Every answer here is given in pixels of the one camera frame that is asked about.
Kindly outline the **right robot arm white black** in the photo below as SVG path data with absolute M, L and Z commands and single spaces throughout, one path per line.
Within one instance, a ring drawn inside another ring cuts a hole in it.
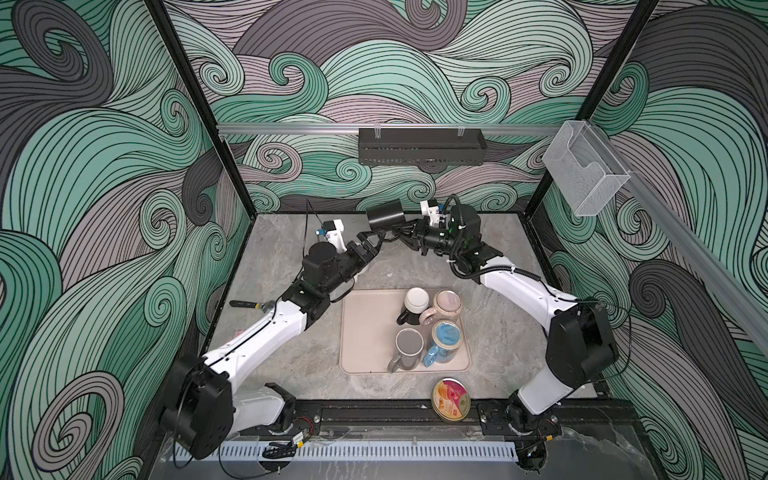
M 520 424 L 539 417 L 578 388 L 593 381 L 619 358 L 606 307 L 548 285 L 516 266 L 482 240 L 477 211 L 456 203 L 422 203 L 419 219 L 405 218 L 398 200 L 383 228 L 410 249 L 447 258 L 459 279 L 493 290 L 535 319 L 547 338 L 545 366 L 510 397 L 510 416 Z

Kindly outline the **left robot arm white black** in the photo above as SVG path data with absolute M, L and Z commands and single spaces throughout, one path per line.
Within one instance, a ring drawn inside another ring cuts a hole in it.
M 208 457 L 226 438 L 255 427 L 275 432 L 293 424 L 295 398 L 275 383 L 249 394 L 238 389 L 279 347 L 314 324 L 336 301 L 334 291 L 354 280 L 379 254 L 370 232 L 338 251 L 331 242 L 312 245 L 302 268 L 252 326 L 202 356 L 176 360 L 164 382 L 160 425 L 192 458 Z

